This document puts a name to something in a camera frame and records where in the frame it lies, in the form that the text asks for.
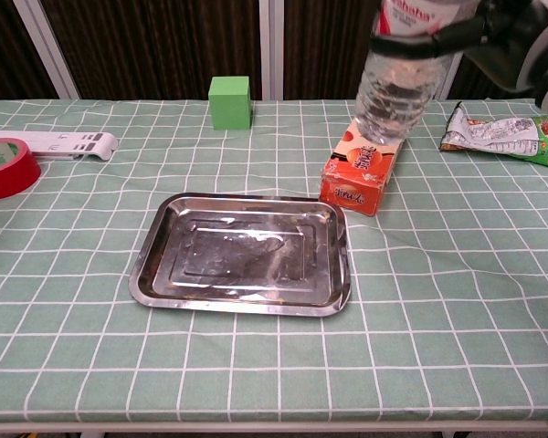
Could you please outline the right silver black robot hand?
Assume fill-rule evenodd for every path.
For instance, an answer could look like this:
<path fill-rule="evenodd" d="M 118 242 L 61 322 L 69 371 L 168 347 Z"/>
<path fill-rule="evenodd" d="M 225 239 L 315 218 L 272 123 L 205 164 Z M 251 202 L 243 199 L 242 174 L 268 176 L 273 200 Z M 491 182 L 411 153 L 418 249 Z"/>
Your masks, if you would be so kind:
<path fill-rule="evenodd" d="M 441 20 L 431 30 L 404 36 L 389 23 L 390 12 L 421 22 L 445 12 L 443 5 L 388 2 L 370 36 L 373 52 L 419 60 L 462 52 L 498 87 L 533 90 L 536 106 L 548 114 L 548 1 L 479 1 L 475 13 L 455 23 Z"/>

